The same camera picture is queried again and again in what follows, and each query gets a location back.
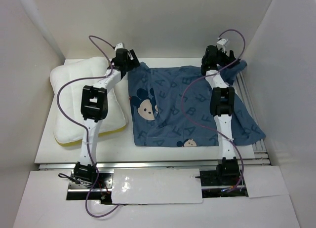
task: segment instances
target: black bracket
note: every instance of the black bracket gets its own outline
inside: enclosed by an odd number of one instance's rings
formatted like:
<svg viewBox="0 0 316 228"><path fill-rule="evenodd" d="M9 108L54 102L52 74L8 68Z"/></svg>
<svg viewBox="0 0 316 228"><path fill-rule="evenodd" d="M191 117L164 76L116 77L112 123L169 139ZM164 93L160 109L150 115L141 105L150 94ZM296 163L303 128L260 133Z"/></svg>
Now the black bracket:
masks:
<svg viewBox="0 0 316 228"><path fill-rule="evenodd" d="M223 157L222 163L216 166L216 172L220 182L226 181L227 179L238 178L239 166L236 157L230 160L226 160L226 158Z"/></svg>
<svg viewBox="0 0 316 228"><path fill-rule="evenodd" d="M74 168L75 179L93 183L97 177L96 169L92 165L81 165L77 162Z"/></svg>
<svg viewBox="0 0 316 228"><path fill-rule="evenodd" d="M235 90L233 87L215 87L212 91L209 110L213 116L228 114L231 116L234 112Z"/></svg>
<svg viewBox="0 0 316 228"><path fill-rule="evenodd" d="M229 51L229 56L227 56L226 53L222 51L222 49L218 49L217 46L214 45L209 45L206 48L205 54L202 58L201 74L205 76L208 70L218 70L217 64L224 67L230 64L235 59L236 58L232 50ZM228 68L231 69L239 63L240 59L238 59Z"/></svg>
<svg viewBox="0 0 316 228"><path fill-rule="evenodd" d="M105 88L84 86L81 99L81 114L83 119L93 119L95 122L105 119L108 114L108 96Z"/></svg>
<svg viewBox="0 0 316 228"><path fill-rule="evenodd" d="M111 63L114 64L115 69L121 72L121 79L128 71L140 66L134 50L131 49L128 51L123 48L116 50L115 57L112 59Z"/></svg>

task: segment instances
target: yellow pillow edge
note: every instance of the yellow pillow edge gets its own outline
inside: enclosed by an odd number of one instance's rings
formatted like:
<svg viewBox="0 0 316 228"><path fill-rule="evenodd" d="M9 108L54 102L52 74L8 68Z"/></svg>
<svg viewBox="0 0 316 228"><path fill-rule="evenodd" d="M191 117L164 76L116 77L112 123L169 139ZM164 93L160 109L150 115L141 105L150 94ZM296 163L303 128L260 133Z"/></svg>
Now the yellow pillow edge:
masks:
<svg viewBox="0 0 316 228"><path fill-rule="evenodd" d="M108 131L108 132L103 132L103 133L99 133L98 137L102 137L102 136L105 136L105 135L109 135L109 134L113 134L113 133L120 133L122 132L125 128L126 128L127 124L124 125L122 128L119 128L119 129L116 129L116 130L113 130L113 131ZM78 141L74 141L74 142L70 142L70 143L60 143L57 141L57 139L55 138L56 142L61 145L62 147L71 147L71 146L75 146L79 143L82 142L82 140L78 140Z"/></svg>

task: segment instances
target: fabric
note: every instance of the fabric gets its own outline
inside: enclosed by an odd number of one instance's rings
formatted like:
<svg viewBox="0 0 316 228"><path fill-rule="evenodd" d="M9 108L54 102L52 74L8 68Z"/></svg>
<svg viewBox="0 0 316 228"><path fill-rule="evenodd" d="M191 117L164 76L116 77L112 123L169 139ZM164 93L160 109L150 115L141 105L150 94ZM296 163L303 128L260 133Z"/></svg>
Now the fabric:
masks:
<svg viewBox="0 0 316 228"><path fill-rule="evenodd" d="M239 74L244 68L247 66L245 61L241 61L238 65L234 66L231 69L224 69L220 71L219 74L221 75L224 82L228 83L228 85L232 85L236 79L237 74Z"/></svg>
<svg viewBox="0 0 316 228"><path fill-rule="evenodd" d="M243 69L242 61L227 71ZM134 142L137 146L194 147L217 146L217 133L189 122L180 109L185 88L201 77L200 68L140 67L128 73L128 91L133 119ZM184 110L195 122L216 128L209 112L212 89L206 80L198 81L184 97ZM251 118L240 98L235 95L232 134L236 145L250 145L265 137Z"/></svg>
<svg viewBox="0 0 316 228"><path fill-rule="evenodd" d="M76 63L59 66L51 71L50 82L55 95L67 82L90 76L103 76L106 73L108 62L106 58L94 57ZM82 80L72 83L64 88L60 95L60 104L66 114L79 123L83 123L80 112L82 88L85 85L93 85L94 80ZM108 93L109 112L103 120L100 134L122 131L126 125L123 111L117 102L113 89ZM74 142L82 140L84 129L67 120L59 110L56 113L54 136L62 146L71 146Z"/></svg>

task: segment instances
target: white wall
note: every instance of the white wall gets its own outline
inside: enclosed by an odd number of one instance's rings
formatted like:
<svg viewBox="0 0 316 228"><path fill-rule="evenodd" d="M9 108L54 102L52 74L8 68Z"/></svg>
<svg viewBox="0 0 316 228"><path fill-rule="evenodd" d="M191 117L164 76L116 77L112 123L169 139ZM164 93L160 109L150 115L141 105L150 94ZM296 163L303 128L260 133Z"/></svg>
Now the white wall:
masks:
<svg viewBox="0 0 316 228"><path fill-rule="evenodd" d="M60 60L19 0L0 0L0 227L13 226L48 115Z"/></svg>
<svg viewBox="0 0 316 228"><path fill-rule="evenodd" d="M251 40L271 0L35 0L66 58L100 55L97 35L138 57L201 57L225 29ZM236 34L233 45L240 48Z"/></svg>
<svg viewBox="0 0 316 228"><path fill-rule="evenodd" d="M49 45L53 48L53 50L56 52L58 57L61 60L65 60L65 56L61 52L55 38L51 34L50 30L48 29L47 25L44 22L44 19L39 11L39 8L37 7L34 0L20 0L24 11L30 18L30 20L33 22L33 24L36 26L36 28L39 30L39 32L42 34L44 39L49 43Z"/></svg>
<svg viewBox="0 0 316 228"><path fill-rule="evenodd" d="M301 227L315 227L316 0L273 0L244 57L269 155Z"/></svg>

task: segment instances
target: blue cloth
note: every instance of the blue cloth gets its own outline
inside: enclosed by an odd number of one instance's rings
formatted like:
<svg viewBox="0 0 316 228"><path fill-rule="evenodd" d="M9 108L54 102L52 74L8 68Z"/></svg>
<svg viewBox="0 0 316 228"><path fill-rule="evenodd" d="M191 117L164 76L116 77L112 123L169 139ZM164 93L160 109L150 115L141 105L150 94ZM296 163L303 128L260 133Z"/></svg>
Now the blue cloth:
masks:
<svg viewBox="0 0 316 228"><path fill-rule="evenodd" d="M232 82L244 69L241 63L223 70L223 79ZM134 142L148 147L217 146L217 133L189 122L181 112L181 96L185 88L201 77L200 68L148 68L146 64L128 73ZM192 85L184 97L184 110L199 124L216 128L209 111L212 89L206 80ZM250 145L265 137L235 95L232 134L236 145Z"/></svg>

